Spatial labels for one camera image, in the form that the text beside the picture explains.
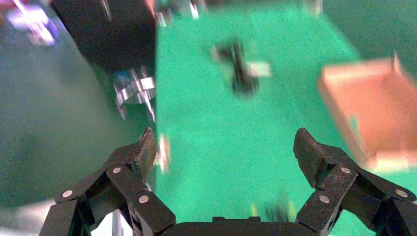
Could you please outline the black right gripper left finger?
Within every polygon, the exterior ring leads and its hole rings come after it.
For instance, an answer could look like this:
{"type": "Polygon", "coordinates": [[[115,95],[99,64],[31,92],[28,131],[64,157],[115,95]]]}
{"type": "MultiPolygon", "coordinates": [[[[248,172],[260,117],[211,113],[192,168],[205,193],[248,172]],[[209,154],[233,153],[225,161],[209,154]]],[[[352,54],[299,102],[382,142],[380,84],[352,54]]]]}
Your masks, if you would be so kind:
{"type": "Polygon", "coordinates": [[[176,217],[145,184],[155,156],[154,132],[146,128],[138,142],[117,148],[101,168],[57,193],[40,235],[89,236],[115,210],[135,236],[162,235],[176,217]]]}

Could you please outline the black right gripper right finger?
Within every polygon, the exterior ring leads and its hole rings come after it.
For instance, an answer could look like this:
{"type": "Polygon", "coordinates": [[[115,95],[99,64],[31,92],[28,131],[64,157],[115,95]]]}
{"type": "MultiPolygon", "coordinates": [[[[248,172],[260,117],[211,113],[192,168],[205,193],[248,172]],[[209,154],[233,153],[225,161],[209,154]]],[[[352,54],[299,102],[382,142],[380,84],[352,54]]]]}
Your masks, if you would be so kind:
{"type": "Polygon", "coordinates": [[[378,236],[414,236],[417,198],[410,190],[359,167],[341,148],[317,142],[305,129],[295,135],[294,154],[314,189],[296,222],[327,236],[343,211],[378,236]]]}

